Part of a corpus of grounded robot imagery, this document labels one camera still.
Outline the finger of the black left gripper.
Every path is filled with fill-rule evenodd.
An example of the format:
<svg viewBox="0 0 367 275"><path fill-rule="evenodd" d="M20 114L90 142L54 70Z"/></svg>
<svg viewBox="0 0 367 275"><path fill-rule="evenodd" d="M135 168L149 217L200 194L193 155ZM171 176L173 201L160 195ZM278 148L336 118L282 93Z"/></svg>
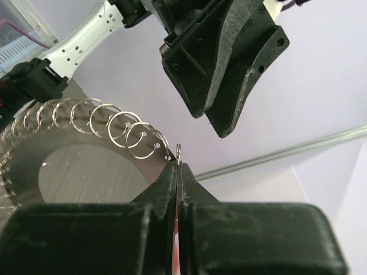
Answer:
<svg viewBox="0 0 367 275"><path fill-rule="evenodd" d="M208 108L220 33L232 3L174 1L168 6L171 24L162 65L195 118Z"/></svg>
<svg viewBox="0 0 367 275"><path fill-rule="evenodd" d="M205 112L220 138L234 131L251 90L290 44L275 22L282 7L281 1L232 1L225 13L210 85L216 95Z"/></svg>

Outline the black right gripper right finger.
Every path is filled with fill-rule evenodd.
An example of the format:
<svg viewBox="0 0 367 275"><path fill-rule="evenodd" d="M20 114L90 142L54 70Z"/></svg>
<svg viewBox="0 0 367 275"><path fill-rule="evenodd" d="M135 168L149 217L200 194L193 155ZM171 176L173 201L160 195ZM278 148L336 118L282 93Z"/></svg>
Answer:
<svg viewBox="0 0 367 275"><path fill-rule="evenodd" d="M177 171L182 274L348 274L324 212L308 203L220 202Z"/></svg>

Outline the key with red white tag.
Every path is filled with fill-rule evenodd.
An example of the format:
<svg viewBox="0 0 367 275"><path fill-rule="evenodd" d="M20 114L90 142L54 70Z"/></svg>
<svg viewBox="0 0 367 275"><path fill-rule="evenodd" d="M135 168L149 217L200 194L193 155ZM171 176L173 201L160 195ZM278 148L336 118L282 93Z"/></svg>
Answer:
<svg viewBox="0 0 367 275"><path fill-rule="evenodd" d="M173 244L173 274L179 275L179 239L178 239L178 215L175 216L175 228L174 228L174 244Z"/></svg>

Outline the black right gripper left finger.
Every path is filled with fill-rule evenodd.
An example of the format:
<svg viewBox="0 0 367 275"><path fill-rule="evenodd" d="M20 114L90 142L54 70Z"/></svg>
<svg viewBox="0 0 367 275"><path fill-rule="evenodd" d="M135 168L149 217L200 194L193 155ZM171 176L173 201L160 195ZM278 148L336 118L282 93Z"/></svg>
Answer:
<svg viewBox="0 0 367 275"><path fill-rule="evenodd" d="M175 163L125 204L17 210L1 233L2 274L172 274Z"/></svg>

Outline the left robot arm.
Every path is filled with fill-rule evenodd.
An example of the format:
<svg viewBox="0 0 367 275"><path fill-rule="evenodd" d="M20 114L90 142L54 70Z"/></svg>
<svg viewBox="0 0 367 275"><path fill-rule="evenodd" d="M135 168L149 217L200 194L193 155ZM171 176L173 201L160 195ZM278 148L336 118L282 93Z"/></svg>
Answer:
<svg viewBox="0 0 367 275"><path fill-rule="evenodd" d="M282 10L282 1L100 1L65 40L1 78L1 127L30 101L61 98L101 42L153 15L167 31L164 71L191 115L206 115L225 138L262 73L290 44L275 22Z"/></svg>

